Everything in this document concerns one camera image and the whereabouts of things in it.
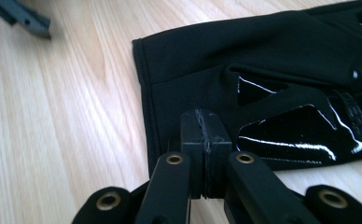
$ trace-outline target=wooden table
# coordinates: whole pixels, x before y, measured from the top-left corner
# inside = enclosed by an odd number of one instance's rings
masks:
[[[341,0],[30,0],[51,40],[0,19],[0,223],[70,223],[101,188],[148,180],[133,39],[204,21]],[[277,172],[304,193],[343,189],[362,202],[362,161]],[[194,201],[191,223],[227,223],[221,200]]]

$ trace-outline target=black fabric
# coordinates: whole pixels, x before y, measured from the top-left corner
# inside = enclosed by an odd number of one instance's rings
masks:
[[[245,125],[303,105],[320,107],[314,96],[324,95],[322,102],[334,97],[343,102],[341,93],[336,93],[341,91],[362,102],[357,97],[362,95],[362,1],[173,29],[134,40],[133,55],[142,88],[151,173],[162,153],[179,149],[180,115],[187,110],[216,112],[237,143]],[[269,80],[287,85],[287,90],[243,105],[241,78]],[[352,116],[347,119],[355,126]],[[235,149],[250,149],[239,145]],[[272,158],[268,164],[280,170],[358,159],[362,156],[354,153],[329,163]]]

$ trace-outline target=black glove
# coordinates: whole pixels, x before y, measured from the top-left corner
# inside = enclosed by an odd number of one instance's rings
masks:
[[[173,29],[133,54],[150,173],[193,108],[273,170],[362,159],[362,1]]]

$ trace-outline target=black plastic part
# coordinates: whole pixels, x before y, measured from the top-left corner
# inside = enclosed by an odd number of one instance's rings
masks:
[[[186,154],[162,155],[135,223],[189,223],[190,172],[190,158]]]
[[[138,211],[140,210],[141,203],[143,202],[144,196],[146,196],[146,190],[148,189],[148,185],[149,181],[131,192],[132,212],[134,216],[136,216]]]
[[[219,116],[209,110],[189,110],[181,116],[181,150],[192,159],[192,198],[223,198],[226,165],[232,142]]]
[[[191,160],[191,198],[200,199],[203,190],[203,136],[194,110],[181,115],[181,152]]]
[[[73,220],[73,224],[132,223],[132,196],[126,189],[109,187],[93,193]]]
[[[10,25],[18,22],[34,35],[50,37],[50,19],[15,0],[0,0],[0,17]]]
[[[245,212],[245,209],[241,209],[240,207],[227,201],[224,202],[224,211],[230,224],[254,223],[248,213]]]
[[[251,152],[230,154],[228,178],[255,223],[319,223],[265,162]]]
[[[230,224],[254,223],[231,184],[228,184],[224,199],[224,211]]]
[[[323,223],[362,223],[362,204],[340,189],[325,185],[310,187],[305,203]]]

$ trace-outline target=wood grain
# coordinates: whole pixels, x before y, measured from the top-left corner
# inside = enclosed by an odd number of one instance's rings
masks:
[[[70,223],[90,195],[148,180],[131,41],[175,27],[341,0],[30,0],[51,40],[0,19],[0,223]],[[277,173],[362,202],[362,161]],[[227,223],[220,200],[192,204],[191,223]]]

